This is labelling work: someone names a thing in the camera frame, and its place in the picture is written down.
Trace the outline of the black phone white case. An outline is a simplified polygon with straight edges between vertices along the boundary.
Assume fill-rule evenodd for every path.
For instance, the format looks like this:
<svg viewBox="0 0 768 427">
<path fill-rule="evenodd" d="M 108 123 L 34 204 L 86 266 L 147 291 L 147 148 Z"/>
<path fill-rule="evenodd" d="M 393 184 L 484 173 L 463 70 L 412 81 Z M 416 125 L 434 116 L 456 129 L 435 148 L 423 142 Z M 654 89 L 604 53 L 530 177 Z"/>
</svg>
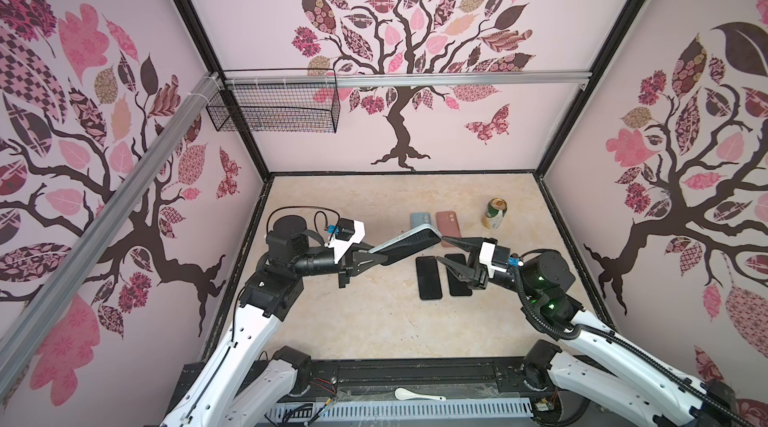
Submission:
<svg viewBox="0 0 768 427">
<path fill-rule="evenodd" d="M 427 250 L 442 241 L 440 232 L 430 224 L 421 224 L 371 250 L 370 254 L 383 256 L 381 262 L 384 266 L 397 263 L 424 250 Z"/>
</svg>

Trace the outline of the pink phone case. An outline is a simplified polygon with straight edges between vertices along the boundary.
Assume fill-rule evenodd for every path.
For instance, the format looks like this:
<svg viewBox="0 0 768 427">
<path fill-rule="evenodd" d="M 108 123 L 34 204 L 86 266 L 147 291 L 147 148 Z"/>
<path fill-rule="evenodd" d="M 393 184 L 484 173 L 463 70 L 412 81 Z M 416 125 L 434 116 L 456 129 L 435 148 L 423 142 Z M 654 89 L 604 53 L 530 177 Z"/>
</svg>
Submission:
<svg viewBox="0 0 768 427">
<path fill-rule="evenodd" d="M 437 229 L 441 234 L 441 246 L 450 248 L 452 244 L 445 240 L 449 238 L 461 238 L 461 229 L 458 216 L 454 211 L 439 211 L 436 213 Z"/>
</svg>

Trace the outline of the green beverage can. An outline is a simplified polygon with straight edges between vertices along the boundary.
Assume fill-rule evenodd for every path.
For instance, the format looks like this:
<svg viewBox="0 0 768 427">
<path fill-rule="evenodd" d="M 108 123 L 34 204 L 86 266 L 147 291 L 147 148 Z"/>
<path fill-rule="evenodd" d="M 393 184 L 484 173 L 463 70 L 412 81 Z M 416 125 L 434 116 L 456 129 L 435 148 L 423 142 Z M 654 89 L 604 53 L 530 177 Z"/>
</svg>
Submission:
<svg viewBox="0 0 768 427">
<path fill-rule="evenodd" d="M 504 199 L 493 198 L 491 199 L 485 209 L 482 223 L 485 228 L 490 230 L 498 229 L 507 213 L 508 205 Z"/>
</svg>

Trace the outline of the aluminium bar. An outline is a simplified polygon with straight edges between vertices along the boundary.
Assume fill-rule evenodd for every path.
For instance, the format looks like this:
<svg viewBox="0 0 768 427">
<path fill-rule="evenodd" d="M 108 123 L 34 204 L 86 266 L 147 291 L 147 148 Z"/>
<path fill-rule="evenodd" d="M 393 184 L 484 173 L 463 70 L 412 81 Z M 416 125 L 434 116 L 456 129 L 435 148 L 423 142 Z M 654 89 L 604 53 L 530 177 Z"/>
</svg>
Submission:
<svg viewBox="0 0 768 427">
<path fill-rule="evenodd" d="M 530 85 L 530 84 L 577 84 L 587 85 L 592 74 L 588 71 L 520 71 L 520 72 L 471 72 L 438 74 L 386 74 L 386 75 L 228 75 L 228 85 L 318 85 L 338 88 L 409 87 L 409 86 L 460 86 L 460 85 Z"/>
<path fill-rule="evenodd" d="M 77 240 L 60 267 L 21 312 L 1 339 L 1 394 L 6 395 L 60 319 L 143 193 L 157 177 L 195 118 L 221 87 L 220 74 L 208 72 L 189 92 L 180 112 L 166 124 L 126 180 Z"/>
</svg>

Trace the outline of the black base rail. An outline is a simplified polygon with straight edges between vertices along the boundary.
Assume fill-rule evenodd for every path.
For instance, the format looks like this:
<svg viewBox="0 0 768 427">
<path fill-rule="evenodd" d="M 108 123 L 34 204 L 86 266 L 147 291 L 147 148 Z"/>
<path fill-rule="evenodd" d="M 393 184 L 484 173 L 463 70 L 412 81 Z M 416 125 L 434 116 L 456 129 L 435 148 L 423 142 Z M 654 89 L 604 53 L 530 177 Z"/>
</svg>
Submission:
<svg viewBox="0 0 768 427">
<path fill-rule="evenodd" d="M 289 401 L 339 400 L 354 397 L 394 398 L 397 387 L 425 387 L 432 395 L 448 398 L 525 397 L 548 398 L 557 406 L 574 408 L 581 397 L 553 385 L 535 391 L 524 383 L 522 358 L 432 358 L 309 361 L 299 373 L 298 385 L 283 396 Z"/>
</svg>

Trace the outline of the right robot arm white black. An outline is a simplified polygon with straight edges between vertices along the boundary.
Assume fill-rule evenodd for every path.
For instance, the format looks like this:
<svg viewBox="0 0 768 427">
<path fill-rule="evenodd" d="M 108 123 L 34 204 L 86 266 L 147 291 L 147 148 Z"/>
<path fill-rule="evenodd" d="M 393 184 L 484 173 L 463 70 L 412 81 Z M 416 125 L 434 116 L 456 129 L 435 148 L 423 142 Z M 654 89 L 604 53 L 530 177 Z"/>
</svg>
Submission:
<svg viewBox="0 0 768 427">
<path fill-rule="evenodd" d="M 491 238 L 445 237 L 469 255 L 439 261 L 473 289 L 497 285 L 517 294 L 528 323 L 546 335 L 522 368 L 528 385 L 547 383 L 607 408 L 636 426 L 745 426 L 734 391 L 651 355 L 568 295 L 575 277 L 554 249 L 522 255 Z"/>
</svg>

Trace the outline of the aluminium bar back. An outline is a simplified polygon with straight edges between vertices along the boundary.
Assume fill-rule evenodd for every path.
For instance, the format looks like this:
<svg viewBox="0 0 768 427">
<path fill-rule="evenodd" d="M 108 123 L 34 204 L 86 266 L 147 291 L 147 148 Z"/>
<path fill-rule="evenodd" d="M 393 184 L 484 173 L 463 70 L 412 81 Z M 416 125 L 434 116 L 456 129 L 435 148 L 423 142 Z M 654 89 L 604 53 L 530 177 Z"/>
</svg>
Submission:
<svg viewBox="0 0 768 427">
<path fill-rule="evenodd" d="M 520 72 L 471 72 L 438 74 L 386 74 L 386 75 L 228 75 L 228 85 L 318 85 L 338 88 L 409 87 L 409 86 L 460 86 L 460 85 L 530 85 L 530 84 L 577 84 L 587 85 L 592 74 L 588 71 L 520 71 Z"/>
</svg>

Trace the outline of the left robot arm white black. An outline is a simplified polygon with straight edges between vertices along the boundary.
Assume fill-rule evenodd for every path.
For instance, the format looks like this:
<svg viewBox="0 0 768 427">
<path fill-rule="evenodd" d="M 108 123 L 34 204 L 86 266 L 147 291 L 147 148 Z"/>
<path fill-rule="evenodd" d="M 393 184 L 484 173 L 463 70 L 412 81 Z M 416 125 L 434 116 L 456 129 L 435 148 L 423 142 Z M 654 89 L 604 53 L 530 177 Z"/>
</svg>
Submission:
<svg viewBox="0 0 768 427">
<path fill-rule="evenodd" d="M 389 262 L 388 254 L 363 243 L 364 226 L 341 218 L 331 237 L 308 228 L 304 218 L 278 219 L 266 235 L 268 250 L 247 281 L 228 331 L 165 426 L 255 426 L 294 389 L 303 390 L 309 357 L 288 348 L 270 360 L 258 378 L 245 381 L 270 337 L 287 317 L 303 280 L 337 274 L 343 284 L 367 269 Z"/>
</svg>

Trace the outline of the white plastic spoon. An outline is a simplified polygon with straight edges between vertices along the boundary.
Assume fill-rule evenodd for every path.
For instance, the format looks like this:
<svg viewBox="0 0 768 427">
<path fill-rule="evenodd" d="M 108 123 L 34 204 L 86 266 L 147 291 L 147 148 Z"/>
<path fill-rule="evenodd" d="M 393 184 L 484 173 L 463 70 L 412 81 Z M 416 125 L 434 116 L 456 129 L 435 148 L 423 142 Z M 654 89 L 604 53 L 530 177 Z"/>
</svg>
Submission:
<svg viewBox="0 0 768 427">
<path fill-rule="evenodd" d="M 447 398 L 442 395 L 417 393 L 403 387 L 396 388 L 394 391 L 394 395 L 396 399 L 400 401 L 406 401 L 406 400 L 430 400 L 430 401 L 438 401 L 438 402 L 447 401 Z"/>
</svg>

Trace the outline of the aluminium bar left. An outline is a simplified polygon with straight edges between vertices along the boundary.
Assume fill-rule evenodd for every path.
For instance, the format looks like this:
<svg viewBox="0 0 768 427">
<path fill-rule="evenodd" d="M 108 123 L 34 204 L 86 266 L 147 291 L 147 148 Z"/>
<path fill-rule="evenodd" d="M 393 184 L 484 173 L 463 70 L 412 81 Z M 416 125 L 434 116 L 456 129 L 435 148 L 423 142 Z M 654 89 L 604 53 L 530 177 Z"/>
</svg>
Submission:
<svg viewBox="0 0 768 427">
<path fill-rule="evenodd" d="M 6 395 L 60 319 L 143 193 L 157 177 L 195 118 L 221 87 L 220 74 L 208 72 L 189 92 L 180 112 L 166 124 L 126 180 L 77 240 L 60 267 L 21 312 L 1 339 L 1 394 Z"/>
</svg>

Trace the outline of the black phone clear case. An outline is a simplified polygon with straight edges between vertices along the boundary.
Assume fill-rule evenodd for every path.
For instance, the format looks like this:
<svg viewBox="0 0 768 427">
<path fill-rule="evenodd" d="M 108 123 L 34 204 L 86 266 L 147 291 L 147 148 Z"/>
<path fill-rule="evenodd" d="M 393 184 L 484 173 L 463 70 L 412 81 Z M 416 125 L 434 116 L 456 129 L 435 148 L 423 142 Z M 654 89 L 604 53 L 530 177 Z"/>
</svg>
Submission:
<svg viewBox="0 0 768 427">
<path fill-rule="evenodd" d="M 438 262 L 435 257 L 418 257 L 415 261 L 419 298 L 436 301 L 443 298 Z"/>
</svg>

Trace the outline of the black smartphone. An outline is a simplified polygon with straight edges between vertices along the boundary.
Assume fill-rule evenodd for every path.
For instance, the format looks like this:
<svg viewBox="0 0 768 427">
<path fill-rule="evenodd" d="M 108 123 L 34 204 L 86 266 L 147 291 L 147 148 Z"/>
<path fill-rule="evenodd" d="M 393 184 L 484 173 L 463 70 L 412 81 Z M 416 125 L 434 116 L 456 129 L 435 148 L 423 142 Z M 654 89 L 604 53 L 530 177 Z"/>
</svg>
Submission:
<svg viewBox="0 0 768 427">
<path fill-rule="evenodd" d="M 466 257 L 464 254 L 446 254 L 447 260 L 467 266 Z M 449 285 L 449 293 L 452 297 L 470 297 L 472 290 L 467 283 L 463 282 L 450 268 L 446 267 L 446 276 Z"/>
</svg>

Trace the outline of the light blue phone case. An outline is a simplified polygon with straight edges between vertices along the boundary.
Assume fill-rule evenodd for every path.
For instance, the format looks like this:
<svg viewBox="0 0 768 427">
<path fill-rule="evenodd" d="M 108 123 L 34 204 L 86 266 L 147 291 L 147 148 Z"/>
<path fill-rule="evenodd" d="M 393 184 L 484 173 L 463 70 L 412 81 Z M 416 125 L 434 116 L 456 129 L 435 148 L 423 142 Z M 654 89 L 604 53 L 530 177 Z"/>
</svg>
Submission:
<svg viewBox="0 0 768 427">
<path fill-rule="evenodd" d="M 410 227 L 414 229 L 422 225 L 432 225 L 431 215 L 428 212 L 411 213 Z"/>
</svg>

